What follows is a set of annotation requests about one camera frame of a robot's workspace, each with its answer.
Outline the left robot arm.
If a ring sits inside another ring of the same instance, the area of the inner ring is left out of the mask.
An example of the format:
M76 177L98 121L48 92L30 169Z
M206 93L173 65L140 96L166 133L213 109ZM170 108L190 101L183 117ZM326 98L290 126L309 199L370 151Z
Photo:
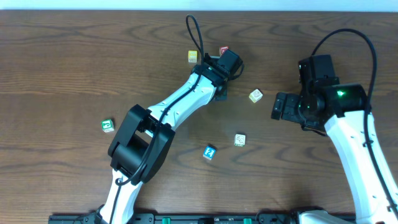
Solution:
M127 223L141 187L165 161L175 130L197 109L224 90L234 67L223 57L206 56L188 80L168 98L147 109L133 106L122 121L108 154L113 182L96 223Z

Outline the blue number 2 block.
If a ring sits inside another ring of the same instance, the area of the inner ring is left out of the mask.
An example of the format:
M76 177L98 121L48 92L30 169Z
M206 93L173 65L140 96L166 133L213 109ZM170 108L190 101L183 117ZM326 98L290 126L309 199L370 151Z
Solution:
M215 148L213 148L211 146L207 146L205 148L205 150L203 151L203 157L208 160L212 160L214 158L215 153L216 153Z

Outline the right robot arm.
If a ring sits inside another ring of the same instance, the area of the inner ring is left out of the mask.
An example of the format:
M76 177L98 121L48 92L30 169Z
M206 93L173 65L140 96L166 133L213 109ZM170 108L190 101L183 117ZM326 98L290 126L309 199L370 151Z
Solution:
M359 84L303 85L298 95L279 92L271 117L331 139L353 196L356 223L397 223L397 185L367 102Z

